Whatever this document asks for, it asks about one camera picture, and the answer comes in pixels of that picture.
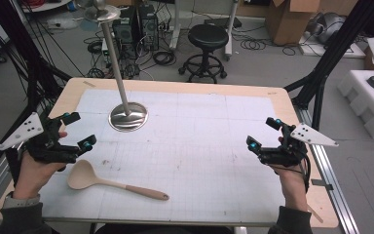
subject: spoon head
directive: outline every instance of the spoon head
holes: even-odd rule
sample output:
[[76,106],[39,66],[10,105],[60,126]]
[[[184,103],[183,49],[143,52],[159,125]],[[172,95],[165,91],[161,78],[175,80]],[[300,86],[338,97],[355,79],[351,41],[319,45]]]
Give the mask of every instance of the spoon head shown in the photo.
[[96,184],[93,166],[87,160],[78,161],[72,167],[67,182],[73,189],[83,189]]

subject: white box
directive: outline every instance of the white box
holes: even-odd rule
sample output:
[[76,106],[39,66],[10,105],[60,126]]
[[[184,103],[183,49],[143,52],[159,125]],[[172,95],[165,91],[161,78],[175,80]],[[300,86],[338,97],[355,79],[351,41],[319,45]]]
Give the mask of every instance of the white box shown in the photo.
[[352,70],[338,85],[338,90],[348,99],[351,108],[374,138],[374,88],[366,82],[372,76],[373,70]]

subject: left hand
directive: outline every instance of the left hand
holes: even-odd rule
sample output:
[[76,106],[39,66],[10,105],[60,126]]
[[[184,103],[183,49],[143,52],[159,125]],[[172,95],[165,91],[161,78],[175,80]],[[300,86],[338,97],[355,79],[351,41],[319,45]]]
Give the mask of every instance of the left hand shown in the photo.
[[[66,132],[59,133],[60,137],[66,137]],[[17,186],[12,195],[15,199],[30,199],[38,196],[39,190],[47,184],[51,176],[59,169],[65,167],[64,163],[45,164],[36,162],[25,151],[22,157]]]

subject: computer tower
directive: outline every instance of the computer tower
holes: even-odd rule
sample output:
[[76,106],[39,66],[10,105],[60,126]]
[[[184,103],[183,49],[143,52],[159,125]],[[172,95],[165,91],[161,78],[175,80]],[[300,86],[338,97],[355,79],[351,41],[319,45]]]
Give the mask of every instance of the computer tower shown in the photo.
[[159,50],[158,19],[153,5],[140,5],[138,7],[138,13],[141,25],[141,39],[144,49],[150,51]]
[[120,59],[136,59],[136,46],[140,40],[136,8],[135,6],[120,6],[120,8],[127,9],[121,10],[120,18],[112,22]]

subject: wooden spoon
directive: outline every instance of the wooden spoon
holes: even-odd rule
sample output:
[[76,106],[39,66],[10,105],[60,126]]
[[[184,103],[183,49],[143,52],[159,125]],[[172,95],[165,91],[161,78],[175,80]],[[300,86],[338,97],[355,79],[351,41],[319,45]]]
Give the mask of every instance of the wooden spoon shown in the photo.
[[137,194],[149,197],[149,198],[158,199],[158,200],[166,201],[169,198],[169,195],[167,195],[166,193],[160,192],[160,191],[143,188],[143,187],[126,185],[123,183],[99,178],[96,176],[93,166],[91,166],[90,162],[88,162],[87,160],[78,161],[72,168],[71,173],[69,174],[68,185],[73,189],[83,189],[86,187],[90,187],[91,185],[94,185],[94,184],[104,184],[104,185],[119,187],[119,188],[126,189],[128,191],[131,191],[131,192],[134,192],[134,193],[137,193]]

